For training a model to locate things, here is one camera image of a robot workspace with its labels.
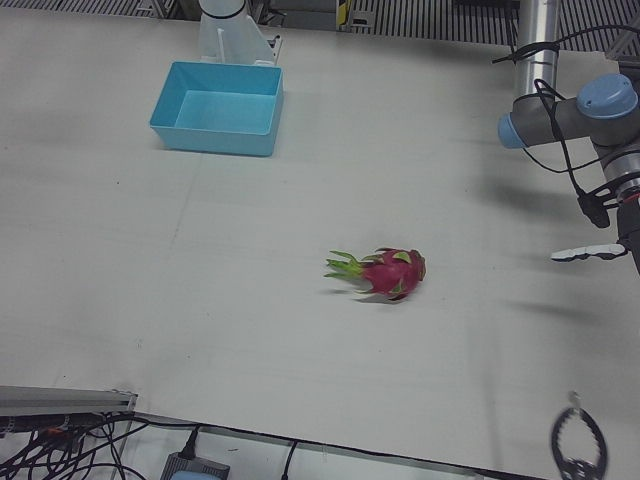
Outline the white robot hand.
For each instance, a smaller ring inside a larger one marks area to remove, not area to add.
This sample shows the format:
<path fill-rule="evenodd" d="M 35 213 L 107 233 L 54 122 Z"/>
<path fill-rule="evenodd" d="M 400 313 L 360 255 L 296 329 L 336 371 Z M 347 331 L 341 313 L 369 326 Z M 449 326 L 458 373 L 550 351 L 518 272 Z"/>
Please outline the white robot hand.
<path fill-rule="evenodd" d="M 553 252 L 555 262 L 571 262 L 599 258 L 613 260 L 631 254 L 636 270 L 639 270 L 639 198 L 623 202 L 617 211 L 618 240 L 616 243 L 591 245 Z"/>

